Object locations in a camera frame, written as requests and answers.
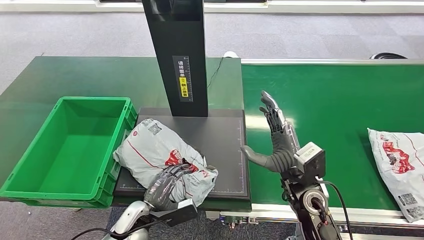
green plastic crate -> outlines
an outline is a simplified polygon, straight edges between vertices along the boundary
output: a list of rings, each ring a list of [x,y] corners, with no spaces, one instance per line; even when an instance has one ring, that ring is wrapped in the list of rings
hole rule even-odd
[[[112,154],[136,117],[128,97],[62,97],[0,196],[32,206],[109,207],[121,167]]]

gray carpet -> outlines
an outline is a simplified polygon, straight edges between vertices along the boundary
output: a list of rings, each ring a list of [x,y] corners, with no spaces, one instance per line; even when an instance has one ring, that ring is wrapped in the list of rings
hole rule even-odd
[[[422,15],[206,14],[205,36],[206,54],[210,57],[235,51],[250,59],[367,59],[378,52],[424,58]],[[40,55],[155,53],[142,13],[0,13],[0,93]],[[74,212],[68,208],[0,202],[0,232],[2,239],[8,240],[65,240],[87,228],[106,227],[108,222],[116,221],[121,211],[116,208]],[[177,228],[155,226],[151,239],[284,239],[293,229],[292,224],[270,222],[242,225],[230,231],[201,215]],[[183,231],[189,234],[183,237]],[[101,236],[97,232],[81,239],[98,240]]]

qr code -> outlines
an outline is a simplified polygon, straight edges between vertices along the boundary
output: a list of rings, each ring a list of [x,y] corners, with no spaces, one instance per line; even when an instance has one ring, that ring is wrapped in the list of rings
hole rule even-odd
[[[141,122],[141,124],[143,124],[143,126],[145,126],[145,127],[147,127],[149,124],[151,124],[153,122],[153,119],[151,119],[151,118],[147,118],[147,119],[144,119],[142,122]]]
[[[412,193],[402,194],[399,196],[399,199],[404,206],[418,203],[415,197],[412,195]]]
[[[424,211],[424,207],[416,206],[416,207],[413,207],[413,208],[409,208],[406,211],[414,219],[421,219],[422,217],[424,217],[424,212],[423,212]]]
[[[158,126],[158,124],[157,123],[155,123],[155,124],[153,124],[151,127],[149,127],[148,128],[148,130],[153,134],[153,135],[156,135],[156,134],[158,134],[161,130],[162,130],[162,128],[160,128],[159,126]]]

package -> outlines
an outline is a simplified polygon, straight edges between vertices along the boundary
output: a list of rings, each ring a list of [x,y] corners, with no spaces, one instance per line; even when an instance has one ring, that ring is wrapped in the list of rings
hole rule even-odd
[[[424,219],[424,134],[368,128],[381,178],[410,222]]]
[[[113,158],[146,189],[166,167],[188,162],[194,172],[178,180],[170,199],[174,202],[192,199],[196,206],[214,188],[218,176],[218,170],[207,166],[204,156],[174,131],[151,118],[132,130],[113,153]]]

gray robotic hand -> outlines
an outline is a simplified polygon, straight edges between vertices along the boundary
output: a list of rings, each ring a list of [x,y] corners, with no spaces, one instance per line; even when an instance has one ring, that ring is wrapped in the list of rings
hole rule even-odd
[[[261,92],[260,106],[271,131],[272,154],[256,153],[249,146],[241,147],[246,157],[253,163],[272,172],[283,173],[295,166],[294,154],[300,149],[298,137],[291,122],[287,121],[276,101],[266,91]]]

